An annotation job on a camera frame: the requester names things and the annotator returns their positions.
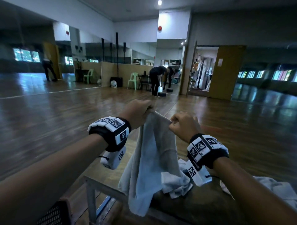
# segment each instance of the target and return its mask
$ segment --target black box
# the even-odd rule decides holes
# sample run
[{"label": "black box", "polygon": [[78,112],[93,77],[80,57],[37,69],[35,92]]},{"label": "black box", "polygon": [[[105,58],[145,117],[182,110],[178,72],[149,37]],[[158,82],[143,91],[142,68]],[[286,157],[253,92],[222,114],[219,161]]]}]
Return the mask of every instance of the black box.
[{"label": "black box", "polygon": [[113,80],[116,81],[116,85],[118,88],[121,88],[123,86],[123,78],[122,77],[111,77],[109,83]]}]

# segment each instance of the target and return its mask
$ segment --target gray towel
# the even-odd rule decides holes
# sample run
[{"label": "gray towel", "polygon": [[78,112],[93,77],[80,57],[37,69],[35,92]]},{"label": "gray towel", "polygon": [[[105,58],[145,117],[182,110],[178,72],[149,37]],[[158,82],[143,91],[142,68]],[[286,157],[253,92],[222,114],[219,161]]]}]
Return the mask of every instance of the gray towel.
[{"label": "gray towel", "polygon": [[183,171],[187,171],[185,168],[186,162],[182,159],[178,161],[179,168],[182,173],[182,177],[172,175],[168,172],[162,173],[162,190],[163,193],[169,193],[172,199],[180,196],[185,196],[186,193],[193,187],[190,183],[191,179],[184,174]]},{"label": "gray towel", "polygon": [[151,113],[140,127],[136,149],[120,179],[118,188],[129,196],[132,213],[145,216],[154,193],[162,189],[161,173],[181,177],[175,135],[171,121],[157,112]]},{"label": "gray towel", "polygon": [[[297,194],[294,189],[288,182],[277,182],[275,179],[269,177],[254,177],[257,181],[259,181],[262,185],[267,187],[273,193],[275,193],[278,197],[283,199],[286,203],[292,206],[295,210],[297,210]],[[221,181],[220,185],[224,192],[231,195],[225,184]]]}]

